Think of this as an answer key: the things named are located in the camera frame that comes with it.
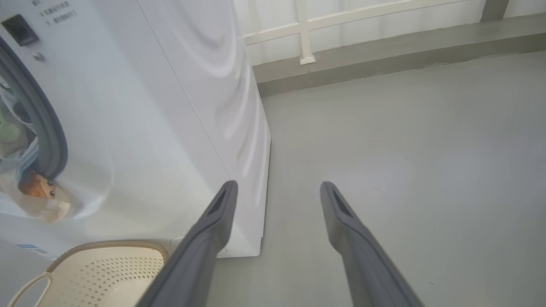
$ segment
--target grey floor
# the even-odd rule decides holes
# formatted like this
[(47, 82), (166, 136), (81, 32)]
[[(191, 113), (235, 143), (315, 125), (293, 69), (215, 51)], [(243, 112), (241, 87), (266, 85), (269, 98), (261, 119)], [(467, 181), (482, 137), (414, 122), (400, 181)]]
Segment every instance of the grey floor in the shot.
[(265, 237), (208, 306), (351, 306), (319, 185), (337, 184), (426, 306), (546, 302), (546, 53), (264, 100)]

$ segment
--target washing machine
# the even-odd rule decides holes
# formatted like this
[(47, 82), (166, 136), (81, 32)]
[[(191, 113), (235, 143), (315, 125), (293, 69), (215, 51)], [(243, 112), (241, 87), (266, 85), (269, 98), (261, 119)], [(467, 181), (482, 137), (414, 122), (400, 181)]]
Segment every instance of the washing machine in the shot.
[(0, 197), (6, 241), (46, 257), (114, 239), (173, 249), (236, 180), (218, 256), (260, 253), (271, 135), (231, 1), (1, 0), (0, 22), (32, 168), (70, 203), (47, 222)]

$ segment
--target white railing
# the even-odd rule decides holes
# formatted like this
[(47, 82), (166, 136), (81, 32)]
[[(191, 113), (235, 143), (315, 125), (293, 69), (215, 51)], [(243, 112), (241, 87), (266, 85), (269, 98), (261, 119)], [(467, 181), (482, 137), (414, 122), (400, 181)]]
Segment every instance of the white railing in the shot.
[(363, 7), (349, 11), (343, 11), (336, 14), (308, 19), (307, 1), (296, 0), (296, 8), (298, 10), (298, 22), (262, 30), (260, 29), (259, 25), (256, 0), (248, 0), (252, 25), (255, 32), (245, 35), (245, 43), (247, 45), (252, 45), (265, 42), (267, 40), (272, 40), (299, 33), (301, 38), (302, 53), (300, 64), (304, 65), (315, 62), (314, 56), (311, 53), (311, 40), (309, 35), (309, 31), (311, 30), (326, 28), (361, 19), (399, 13), (402, 11), (434, 7), (436, 5), (462, 1), (465, 0), (403, 0), (398, 2), (372, 5), (369, 7)]

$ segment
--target beige laundry basket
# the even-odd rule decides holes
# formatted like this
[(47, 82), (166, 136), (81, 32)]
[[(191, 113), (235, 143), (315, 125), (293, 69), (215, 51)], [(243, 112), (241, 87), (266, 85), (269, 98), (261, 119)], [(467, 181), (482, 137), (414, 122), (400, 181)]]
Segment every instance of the beige laundry basket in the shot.
[(35, 307), (134, 306), (168, 258), (161, 244), (148, 241), (83, 244), (24, 285), (8, 307), (42, 279), (48, 284)]

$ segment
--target basket handle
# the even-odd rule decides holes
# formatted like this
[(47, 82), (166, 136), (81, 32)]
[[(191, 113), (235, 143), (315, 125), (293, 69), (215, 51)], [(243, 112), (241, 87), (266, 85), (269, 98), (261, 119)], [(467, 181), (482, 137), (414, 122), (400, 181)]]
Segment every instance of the basket handle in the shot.
[(32, 287), (34, 284), (36, 284), (38, 281), (40, 281), (42, 279), (47, 279), (48, 280), (48, 285), (45, 286), (44, 292), (41, 293), (41, 296), (38, 299), (38, 301), (36, 302), (36, 305), (34, 305), (34, 307), (37, 307), (40, 304), (41, 300), (44, 298), (44, 295), (48, 291), (49, 286), (51, 286), (52, 280), (51, 280), (51, 273), (49, 273), (49, 272), (43, 272), (40, 275), (38, 275), (38, 276), (34, 277), (33, 279), (31, 279), (29, 282), (27, 282), (26, 285), (24, 285), (22, 288), (20, 288), (19, 291), (17, 291), (17, 293), (13, 296), (13, 298), (11, 299), (11, 301), (8, 304), (8, 307), (15, 307), (15, 305), (17, 305), (17, 302), (19, 301), (19, 299), (21, 299), (23, 294), (25, 294), (25, 292), (27, 292), (27, 290), (30, 287)]

